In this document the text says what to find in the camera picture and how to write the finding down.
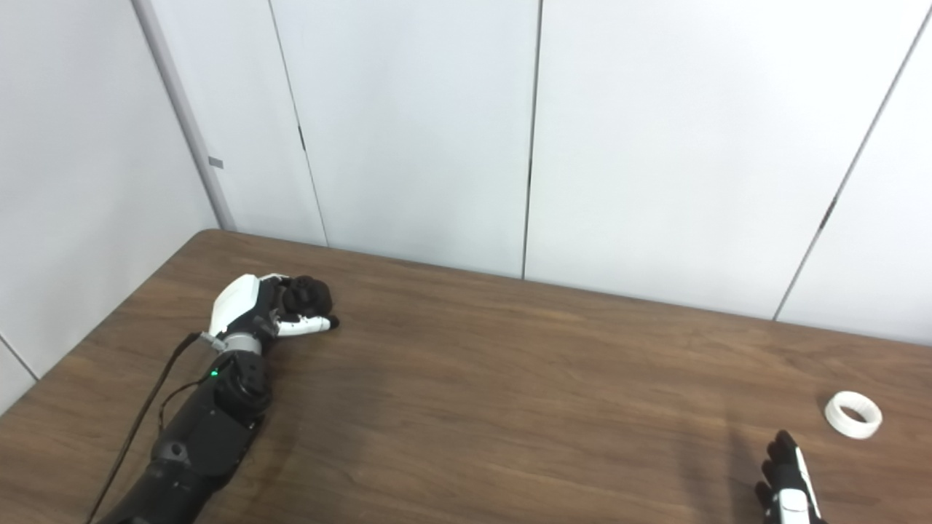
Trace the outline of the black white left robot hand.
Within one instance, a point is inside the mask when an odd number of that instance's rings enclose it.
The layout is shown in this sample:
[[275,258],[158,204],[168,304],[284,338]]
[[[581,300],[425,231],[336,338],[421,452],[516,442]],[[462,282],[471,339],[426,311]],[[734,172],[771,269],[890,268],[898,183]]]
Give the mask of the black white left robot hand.
[[236,333],[269,341],[322,333],[339,325],[329,287],[323,281],[307,275],[244,274],[214,301],[208,333],[220,341]]

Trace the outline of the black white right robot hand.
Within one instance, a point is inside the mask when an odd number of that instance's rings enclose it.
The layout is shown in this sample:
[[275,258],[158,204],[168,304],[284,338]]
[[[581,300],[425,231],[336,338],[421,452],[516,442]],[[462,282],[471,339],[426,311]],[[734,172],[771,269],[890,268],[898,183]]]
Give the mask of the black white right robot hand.
[[765,478],[754,488],[763,511],[762,523],[825,523],[813,492],[805,455],[786,430],[767,445],[760,471]]

